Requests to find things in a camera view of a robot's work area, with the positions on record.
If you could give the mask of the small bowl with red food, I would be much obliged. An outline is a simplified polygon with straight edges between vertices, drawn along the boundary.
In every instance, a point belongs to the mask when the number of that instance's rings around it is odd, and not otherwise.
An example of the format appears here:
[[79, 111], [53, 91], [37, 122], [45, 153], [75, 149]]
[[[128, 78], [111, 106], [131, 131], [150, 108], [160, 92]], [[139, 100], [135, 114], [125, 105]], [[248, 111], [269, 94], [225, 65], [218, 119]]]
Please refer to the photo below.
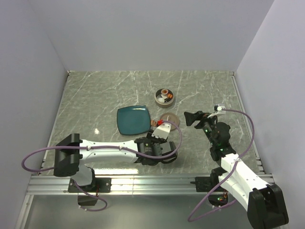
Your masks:
[[163, 95], [167, 95], [168, 92], [169, 92], [168, 89], [162, 89], [162, 90], [161, 90], [161, 93], [162, 93]]

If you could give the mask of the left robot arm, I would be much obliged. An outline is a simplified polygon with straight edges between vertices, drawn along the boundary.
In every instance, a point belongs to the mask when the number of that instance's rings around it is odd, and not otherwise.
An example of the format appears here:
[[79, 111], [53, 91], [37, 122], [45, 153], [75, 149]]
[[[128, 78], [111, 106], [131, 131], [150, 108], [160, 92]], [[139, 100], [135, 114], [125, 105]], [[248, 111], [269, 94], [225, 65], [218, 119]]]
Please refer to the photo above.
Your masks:
[[56, 145], [53, 175], [70, 177], [84, 191], [90, 192], [96, 187], [96, 179], [93, 168], [87, 166], [89, 163], [110, 160], [155, 166], [171, 163], [177, 157], [177, 148], [172, 141], [140, 137], [125, 142], [102, 143], [70, 134]]

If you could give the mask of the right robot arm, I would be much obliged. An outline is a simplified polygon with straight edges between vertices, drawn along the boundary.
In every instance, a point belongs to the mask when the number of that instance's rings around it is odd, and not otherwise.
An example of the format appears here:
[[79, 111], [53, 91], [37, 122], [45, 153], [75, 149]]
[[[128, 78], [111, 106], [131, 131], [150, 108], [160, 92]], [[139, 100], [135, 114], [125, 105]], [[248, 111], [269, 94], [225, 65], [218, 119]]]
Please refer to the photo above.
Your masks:
[[187, 126], [197, 122], [196, 129], [202, 129], [208, 138], [213, 161], [218, 168], [210, 175], [211, 192], [225, 189], [247, 211], [248, 220], [254, 229], [274, 229], [289, 222], [281, 188], [269, 184], [253, 172], [229, 143], [230, 126], [218, 121], [225, 114], [224, 106], [215, 106], [214, 113], [184, 112]]

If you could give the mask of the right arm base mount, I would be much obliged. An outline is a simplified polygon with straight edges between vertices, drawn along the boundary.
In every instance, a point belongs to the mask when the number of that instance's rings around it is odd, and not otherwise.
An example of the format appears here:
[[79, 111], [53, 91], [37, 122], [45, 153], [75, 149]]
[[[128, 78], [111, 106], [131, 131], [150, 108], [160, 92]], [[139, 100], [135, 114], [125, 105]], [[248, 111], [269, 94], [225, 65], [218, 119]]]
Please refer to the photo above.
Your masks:
[[[191, 181], [190, 183], [195, 185], [196, 192], [208, 193], [215, 186], [211, 177], [195, 177], [194, 181]], [[218, 187], [214, 193], [208, 197], [208, 202], [213, 207], [224, 206], [229, 202], [228, 192], [222, 187]]]

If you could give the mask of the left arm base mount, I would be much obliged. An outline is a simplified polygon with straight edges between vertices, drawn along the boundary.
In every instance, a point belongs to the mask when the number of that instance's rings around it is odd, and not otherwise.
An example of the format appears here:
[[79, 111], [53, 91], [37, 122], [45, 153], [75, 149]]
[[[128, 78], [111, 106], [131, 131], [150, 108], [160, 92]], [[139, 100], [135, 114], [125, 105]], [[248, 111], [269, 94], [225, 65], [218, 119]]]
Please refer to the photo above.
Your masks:
[[68, 193], [78, 194], [77, 200], [81, 207], [93, 207], [98, 202], [101, 193], [110, 193], [112, 179], [110, 177], [94, 178], [92, 184], [79, 186], [71, 178], [68, 185]]

